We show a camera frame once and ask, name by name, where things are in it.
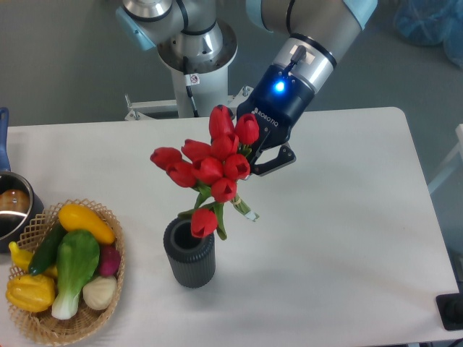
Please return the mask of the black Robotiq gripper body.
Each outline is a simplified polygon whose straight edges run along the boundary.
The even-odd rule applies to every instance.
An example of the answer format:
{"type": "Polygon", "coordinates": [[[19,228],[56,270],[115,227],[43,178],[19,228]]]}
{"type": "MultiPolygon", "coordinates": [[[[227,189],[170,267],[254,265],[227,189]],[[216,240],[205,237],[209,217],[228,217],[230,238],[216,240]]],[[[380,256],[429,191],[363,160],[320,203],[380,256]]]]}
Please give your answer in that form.
{"type": "Polygon", "coordinates": [[[255,114],[260,128],[255,143],[261,150],[284,144],[315,93],[303,82],[271,65],[247,100],[237,107],[237,117],[255,114]]]}

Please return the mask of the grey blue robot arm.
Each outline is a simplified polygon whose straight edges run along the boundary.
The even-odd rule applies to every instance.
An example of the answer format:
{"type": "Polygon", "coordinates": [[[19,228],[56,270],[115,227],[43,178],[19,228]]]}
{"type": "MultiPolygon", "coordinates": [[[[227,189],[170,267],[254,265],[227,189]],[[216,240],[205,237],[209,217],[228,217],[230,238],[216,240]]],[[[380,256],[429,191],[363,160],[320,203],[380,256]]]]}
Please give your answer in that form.
{"type": "Polygon", "coordinates": [[[263,176],[295,160],[294,125],[377,8],[376,1],[246,1],[227,14],[221,1],[123,1],[116,19],[140,49],[155,49],[170,70],[175,98],[133,103],[131,112],[172,107],[181,118],[206,117],[227,105],[237,118],[254,113],[260,127],[249,157],[263,176]],[[238,22],[285,36],[254,87],[229,94],[238,22]]]}

